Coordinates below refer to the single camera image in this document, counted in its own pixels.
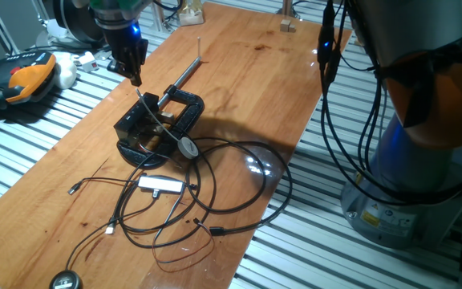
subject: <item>cable connector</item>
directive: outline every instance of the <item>cable connector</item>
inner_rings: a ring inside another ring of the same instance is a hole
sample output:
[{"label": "cable connector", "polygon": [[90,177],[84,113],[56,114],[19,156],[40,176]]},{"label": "cable connector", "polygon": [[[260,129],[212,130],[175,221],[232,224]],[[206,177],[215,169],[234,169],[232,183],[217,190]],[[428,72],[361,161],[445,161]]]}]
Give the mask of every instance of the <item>cable connector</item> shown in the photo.
[{"label": "cable connector", "polygon": [[224,236],[226,234],[226,229],[223,227],[209,227],[209,232],[212,236]]},{"label": "cable connector", "polygon": [[336,74],[338,73],[338,66],[340,65],[340,59],[342,58],[342,52],[340,51],[339,44],[336,45],[336,48],[331,52],[330,61],[327,65],[326,75],[324,77],[324,83],[322,85],[329,86],[334,82]]},{"label": "cable connector", "polygon": [[69,189],[68,193],[69,193],[69,194],[75,193],[75,192],[79,189],[80,186],[81,186],[81,181],[75,183],[75,184]]},{"label": "cable connector", "polygon": [[104,231],[105,234],[113,234],[116,231],[116,220],[111,217],[110,222],[111,223],[106,227],[106,231]]}]

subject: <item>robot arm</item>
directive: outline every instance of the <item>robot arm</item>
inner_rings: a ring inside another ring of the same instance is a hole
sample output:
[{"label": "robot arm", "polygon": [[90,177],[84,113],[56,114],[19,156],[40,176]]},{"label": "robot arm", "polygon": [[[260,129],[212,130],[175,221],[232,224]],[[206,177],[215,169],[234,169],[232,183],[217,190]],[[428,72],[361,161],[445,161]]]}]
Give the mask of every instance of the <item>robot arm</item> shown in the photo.
[{"label": "robot arm", "polygon": [[138,18],[152,0],[73,0],[76,7],[90,4],[95,22],[103,29],[113,60],[108,70],[140,86],[140,67],[144,64],[148,41],[142,39]]},{"label": "robot arm", "polygon": [[350,0],[397,116],[417,145],[462,145],[462,1]]}]

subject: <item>white plug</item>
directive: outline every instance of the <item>white plug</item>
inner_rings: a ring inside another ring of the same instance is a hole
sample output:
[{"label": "white plug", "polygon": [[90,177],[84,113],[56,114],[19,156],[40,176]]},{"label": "white plug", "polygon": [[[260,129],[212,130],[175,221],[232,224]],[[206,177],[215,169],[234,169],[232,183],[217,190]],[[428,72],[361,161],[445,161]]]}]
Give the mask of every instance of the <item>white plug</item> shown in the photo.
[{"label": "white plug", "polygon": [[99,69],[97,63],[95,62],[94,55],[87,51],[85,55],[79,57],[79,62],[81,63],[81,67],[85,72],[90,72]]},{"label": "white plug", "polygon": [[177,148],[183,156],[189,160],[192,160],[194,157],[199,155],[196,144],[187,137],[182,137],[180,141],[177,142]]}]

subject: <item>small wooden block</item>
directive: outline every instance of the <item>small wooden block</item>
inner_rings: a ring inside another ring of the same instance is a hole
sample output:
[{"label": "small wooden block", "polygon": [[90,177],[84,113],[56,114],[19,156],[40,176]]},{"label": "small wooden block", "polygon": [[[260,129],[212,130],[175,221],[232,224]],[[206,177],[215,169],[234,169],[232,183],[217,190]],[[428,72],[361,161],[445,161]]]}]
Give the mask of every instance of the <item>small wooden block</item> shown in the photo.
[{"label": "small wooden block", "polygon": [[290,20],[289,19],[281,20],[281,32],[288,32],[289,29],[290,29]]}]

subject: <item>wooden board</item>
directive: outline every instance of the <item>wooden board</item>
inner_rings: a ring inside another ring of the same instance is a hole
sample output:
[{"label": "wooden board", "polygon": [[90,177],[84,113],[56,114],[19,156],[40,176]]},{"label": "wooden board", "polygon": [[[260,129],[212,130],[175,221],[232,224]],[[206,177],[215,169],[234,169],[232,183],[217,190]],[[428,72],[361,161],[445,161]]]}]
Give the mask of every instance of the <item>wooden board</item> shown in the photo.
[{"label": "wooden board", "polygon": [[[233,140],[261,140],[290,159],[295,145],[322,93],[318,79],[319,25],[294,20],[296,33],[279,31],[282,16],[205,3],[205,24],[181,27],[146,60],[142,92],[162,95],[197,57],[197,36],[202,37],[204,63],[182,89],[201,96],[205,112],[193,136],[223,136]],[[342,46],[350,37],[345,32]],[[83,177],[126,178],[132,167],[116,149],[113,124],[136,102],[134,88],[122,82],[79,122],[41,161],[0,199],[0,288],[45,288],[62,271],[74,246],[111,216],[121,187],[90,182],[74,195],[67,194]],[[179,112],[169,105],[167,111]],[[252,206],[230,215],[211,214],[207,226],[234,227],[262,216],[283,169],[268,153],[254,149],[271,165],[268,188]],[[236,206],[251,198],[261,184],[254,164],[236,149],[210,158],[217,175],[215,208]],[[172,177],[180,169],[166,165],[152,174]],[[212,186],[202,169],[201,199],[208,202]],[[128,212],[152,200],[136,192]],[[160,195],[146,213],[130,225],[152,227],[163,223],[175,195]],[[177,214],[190,203],[187,193]],[[182,221],[170,226],[159,242],[180,237],[201,218],[196,206]],[[181,262],[159,267],[150,250],[133,246],[117,227],[90,238],[75,255],[72,270],[85,288],[227,288],[253,231],[216,237],[215,245]],[[134,236],[150,244],[152,234]],[[196,250],[208,236],[199,230],[191,238],[158,250],[169,259]]]}]

